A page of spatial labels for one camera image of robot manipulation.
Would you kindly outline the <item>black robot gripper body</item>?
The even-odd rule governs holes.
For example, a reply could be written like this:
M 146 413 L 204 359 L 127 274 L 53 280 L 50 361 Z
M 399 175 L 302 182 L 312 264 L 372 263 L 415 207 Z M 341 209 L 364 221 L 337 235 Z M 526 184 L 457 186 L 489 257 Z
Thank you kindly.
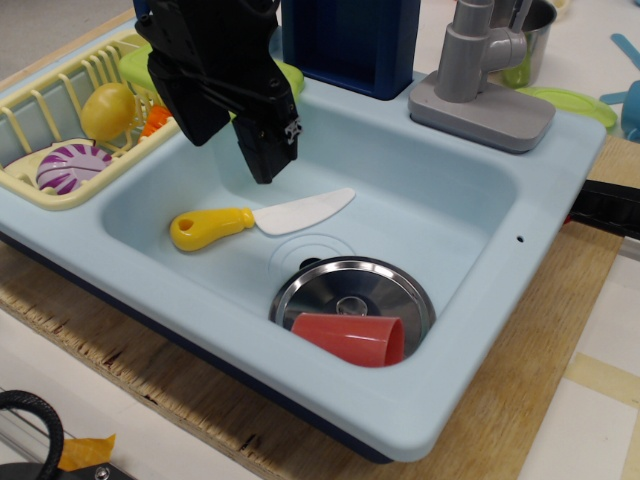
M 269 104 L 288 113 L 293 94 L 270 54 L 277 1 L 148 1 L 135 28 L 148 70 L 173 113 L 209 101 L 234 113 Z

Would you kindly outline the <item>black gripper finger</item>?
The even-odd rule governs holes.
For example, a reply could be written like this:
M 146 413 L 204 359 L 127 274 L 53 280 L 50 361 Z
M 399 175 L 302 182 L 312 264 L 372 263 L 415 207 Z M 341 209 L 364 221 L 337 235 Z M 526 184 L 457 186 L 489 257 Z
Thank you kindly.
M 163 55 L 148 57 L 148 71 L 164 104 L 195 146 L 205 144 L 230 122 L 229 112 L 208 100 L 200 83 Z
M 295 103 L 239 111 L 235 113 L 232 125 L 256 183 L 271 183 L 297 159 L 302 124 Z

